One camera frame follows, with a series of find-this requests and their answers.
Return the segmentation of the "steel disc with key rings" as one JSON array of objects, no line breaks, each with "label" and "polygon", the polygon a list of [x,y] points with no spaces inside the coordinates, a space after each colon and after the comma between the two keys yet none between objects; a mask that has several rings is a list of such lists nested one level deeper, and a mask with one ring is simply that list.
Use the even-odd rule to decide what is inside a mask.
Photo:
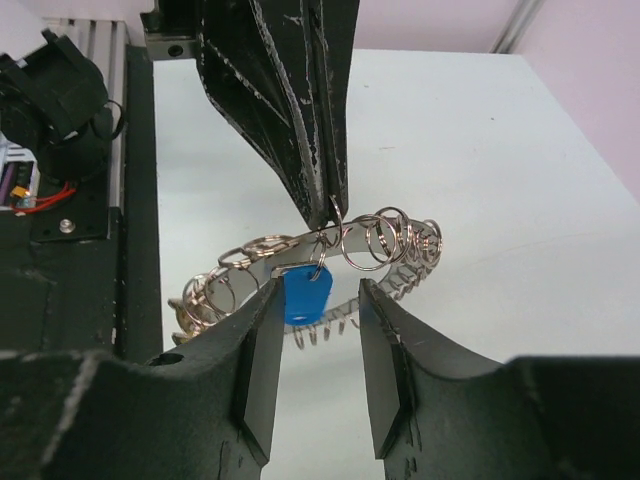
[{"label": "steel disc with key rings", "polygon": [[328,305],[334,279],[327,264],[343,260],[361,273],[383,271],[382,290],[399,301],[418,287],[440,262],[443,234],[433,219],[410,218],[384,207],[351,221],[297,236],[267,235],[223,253],[211,270],[194,275],[177,298],[168,301],[182,345],[236,313],[269,280],[285,287],[284,331],[298,349],[327,340],[347,325],[359,324],[357,298]]}]

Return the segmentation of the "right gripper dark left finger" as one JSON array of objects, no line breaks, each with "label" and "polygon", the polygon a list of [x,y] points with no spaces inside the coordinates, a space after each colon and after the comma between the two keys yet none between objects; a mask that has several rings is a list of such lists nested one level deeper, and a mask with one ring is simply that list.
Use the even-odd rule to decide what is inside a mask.
[{"label": "right gripper dark left finger", "polygon": [[257,479],[273,438],[284,286],[145,365],[1,355],[5,479]]}]

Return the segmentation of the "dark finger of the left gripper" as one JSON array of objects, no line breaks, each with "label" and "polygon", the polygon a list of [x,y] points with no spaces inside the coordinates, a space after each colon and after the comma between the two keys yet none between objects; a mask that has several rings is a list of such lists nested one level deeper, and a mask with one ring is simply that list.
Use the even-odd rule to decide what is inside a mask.
[{"label": "dark finger of the left gripper", "polygon": [[335,220],[333,202],[348,211],[346,107],[358,1],[303,1],[305,79],[310,82],[312,106],[312,168],[306,220]]}]

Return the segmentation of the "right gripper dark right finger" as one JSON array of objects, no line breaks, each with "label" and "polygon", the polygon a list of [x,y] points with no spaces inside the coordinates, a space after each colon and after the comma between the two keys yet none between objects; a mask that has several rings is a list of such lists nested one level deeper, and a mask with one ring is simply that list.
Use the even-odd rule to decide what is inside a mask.
[{"label": "right gripper dark right finger", "polygon": [[639,360],[499,363],[359,287],[367,405],[388,479],[635,479]]}]

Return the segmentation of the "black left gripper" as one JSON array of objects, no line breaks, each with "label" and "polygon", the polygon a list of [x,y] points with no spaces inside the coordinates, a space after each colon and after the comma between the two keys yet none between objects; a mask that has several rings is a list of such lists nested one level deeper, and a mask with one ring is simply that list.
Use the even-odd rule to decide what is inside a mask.
[{"label": "black left gripper", "polygon": [[140,14],[153,61],[198,58],[210,102],[276,173],[312,229],[329,220],[305,1],[159,0]]}]

